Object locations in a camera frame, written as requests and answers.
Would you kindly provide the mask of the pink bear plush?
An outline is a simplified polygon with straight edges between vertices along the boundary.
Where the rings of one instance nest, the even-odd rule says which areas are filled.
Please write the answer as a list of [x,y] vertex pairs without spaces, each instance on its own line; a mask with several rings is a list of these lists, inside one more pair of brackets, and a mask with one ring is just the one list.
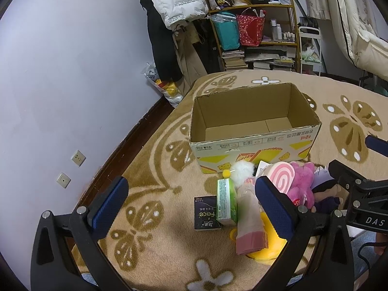
[[306,206],[309,210],[314,206],[314,195],[311,186],[314,181],[315,166],[311,162],[299,165],[297,162],[291,162],[294,168],[295,176],[287,196],[295,206]]

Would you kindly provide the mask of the yellow plush toy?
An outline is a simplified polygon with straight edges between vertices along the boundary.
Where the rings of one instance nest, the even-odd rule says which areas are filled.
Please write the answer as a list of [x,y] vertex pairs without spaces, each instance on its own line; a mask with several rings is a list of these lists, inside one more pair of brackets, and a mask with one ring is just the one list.
[[[283,238],[280,238],[277,235],[274,227],[272,226],[269,218],[264,212],[261,212],[261,219],[263,222],[264,230],[268,236],[268,247],[261,250],[256,251],[247,255],[239,255],[239,256],[247,256],[248,258],[254,259],[257,262],[261,263],[269,263],[277,258],[280,255],[280,252],[284,248],[287,241]],[[235,243],[235,251],[236,251],[236,236],[237,236],[237,228],[232,229],[229,233],[229,239]]]

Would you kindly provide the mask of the pink swirl cushion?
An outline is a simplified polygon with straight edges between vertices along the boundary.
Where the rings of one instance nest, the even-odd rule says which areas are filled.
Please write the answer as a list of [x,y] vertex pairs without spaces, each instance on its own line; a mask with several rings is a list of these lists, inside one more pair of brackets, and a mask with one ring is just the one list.
[[295,170],[287,162],[277,162],[267,166],[263,170],[262,176],[268,177],[278,191],[287,194],[295,178]]

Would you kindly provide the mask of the pink tissue pack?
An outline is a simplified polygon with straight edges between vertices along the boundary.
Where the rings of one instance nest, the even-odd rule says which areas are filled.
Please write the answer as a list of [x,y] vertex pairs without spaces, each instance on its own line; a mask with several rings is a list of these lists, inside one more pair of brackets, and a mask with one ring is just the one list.
[[268,247],[254,182],[254,177],[248,178],[237,189],[237,255],[247,255]]

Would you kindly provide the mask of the green tissue pack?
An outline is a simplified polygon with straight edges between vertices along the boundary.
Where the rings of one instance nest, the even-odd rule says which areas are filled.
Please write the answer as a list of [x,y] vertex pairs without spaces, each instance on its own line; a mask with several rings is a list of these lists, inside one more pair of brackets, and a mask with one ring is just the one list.
[[237,225],[237,193],[234,182],[219,179],[217,184],[216,219],[223,226]]

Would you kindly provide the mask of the white fluffy duck plush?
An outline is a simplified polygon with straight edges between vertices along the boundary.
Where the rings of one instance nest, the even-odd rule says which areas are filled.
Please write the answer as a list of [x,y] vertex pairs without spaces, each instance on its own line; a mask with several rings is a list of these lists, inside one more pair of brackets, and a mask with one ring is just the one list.
[[224,179],[231,179],[234,187],[238,189],[246,181],[252,183],[255,179],[255,164],[245,160],[238,161],[231,168],[223,170],[222,177]]

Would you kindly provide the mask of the black tissue pack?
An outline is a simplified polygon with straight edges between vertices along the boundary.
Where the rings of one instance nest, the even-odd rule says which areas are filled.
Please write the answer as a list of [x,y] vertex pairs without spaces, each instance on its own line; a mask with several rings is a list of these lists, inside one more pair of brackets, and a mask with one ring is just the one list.
[[196,231],[218,230],[222,224],[216,218],[216,196],[194,198],[194,229]]

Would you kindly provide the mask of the white paper tag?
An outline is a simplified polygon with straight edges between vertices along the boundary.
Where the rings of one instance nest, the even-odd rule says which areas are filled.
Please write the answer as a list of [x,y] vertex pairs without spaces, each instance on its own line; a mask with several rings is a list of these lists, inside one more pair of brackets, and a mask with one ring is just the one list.
[[268,167],[271,166],[271,164],[267,163],[266,161],[261,160],[257,166],[256,174],[255,177],[259,178],[262,174],[263,171]]

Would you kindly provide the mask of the open cardboard box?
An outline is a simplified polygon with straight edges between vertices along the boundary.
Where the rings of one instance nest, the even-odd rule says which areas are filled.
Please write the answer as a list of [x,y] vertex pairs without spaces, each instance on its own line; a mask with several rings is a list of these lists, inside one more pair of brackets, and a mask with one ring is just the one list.
[[292,83],[237,87],[195,97],[189,144],[203,173],[221,173],[239,161],[305,159],[321,125]]

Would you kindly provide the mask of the cream padded chair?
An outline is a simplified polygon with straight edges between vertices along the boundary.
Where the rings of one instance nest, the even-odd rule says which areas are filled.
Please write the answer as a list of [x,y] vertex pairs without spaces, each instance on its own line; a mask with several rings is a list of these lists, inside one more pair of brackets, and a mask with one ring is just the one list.
[[339,49],[357,68],[387,80],[387,42],[380,38],[372,0],[328,0]]

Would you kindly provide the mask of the white trolley cart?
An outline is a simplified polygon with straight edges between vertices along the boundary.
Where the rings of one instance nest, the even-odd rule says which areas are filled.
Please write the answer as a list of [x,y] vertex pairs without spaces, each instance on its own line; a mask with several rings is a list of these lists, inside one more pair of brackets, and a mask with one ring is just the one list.
[[319,28],[300,26],[300,72],[321,76],[325,72],[322,56],[322,34]]

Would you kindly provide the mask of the wooden bookshelf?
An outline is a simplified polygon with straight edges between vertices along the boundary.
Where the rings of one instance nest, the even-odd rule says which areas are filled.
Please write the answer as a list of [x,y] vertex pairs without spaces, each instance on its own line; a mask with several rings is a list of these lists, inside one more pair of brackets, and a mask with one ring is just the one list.
[[248,68],[255,49],[300,49],[293,0],[207,0],[221,70]]

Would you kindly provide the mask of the stack of books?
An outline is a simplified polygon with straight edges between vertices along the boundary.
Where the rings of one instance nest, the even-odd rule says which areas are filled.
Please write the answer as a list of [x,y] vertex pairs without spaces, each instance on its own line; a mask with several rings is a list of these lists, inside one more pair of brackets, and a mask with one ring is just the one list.
[[226,70],[241,70],[248,69],[248,64],[245,62],[245,51],[243,49],[224,51],[222,60]]

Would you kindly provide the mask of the wall socket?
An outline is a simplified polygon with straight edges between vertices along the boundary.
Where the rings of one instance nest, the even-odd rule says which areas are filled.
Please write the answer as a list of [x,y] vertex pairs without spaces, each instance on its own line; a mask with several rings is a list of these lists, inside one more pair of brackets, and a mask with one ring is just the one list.
[[74,162],[74,164],[76,164],[78,167],[80,167],[84,161],[86,160],[86,156],[79,150],[77,150],[71,160]]
[[67,188],[67,186],[71,182],[71,178],[69,178],[65,173],[61,172],[57,179],[56,182],[62,187],[62,188]]

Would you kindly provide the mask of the upper wall socket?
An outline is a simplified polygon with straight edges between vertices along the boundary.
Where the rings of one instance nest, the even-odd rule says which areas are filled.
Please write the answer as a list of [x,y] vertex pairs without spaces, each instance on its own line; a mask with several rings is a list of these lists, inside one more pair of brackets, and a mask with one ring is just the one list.
[[71,160],[74,162],[74,164],[76,164],[78,167],[80,167],[84,161],[86,160],[86,156],[79,150],[77,150]]

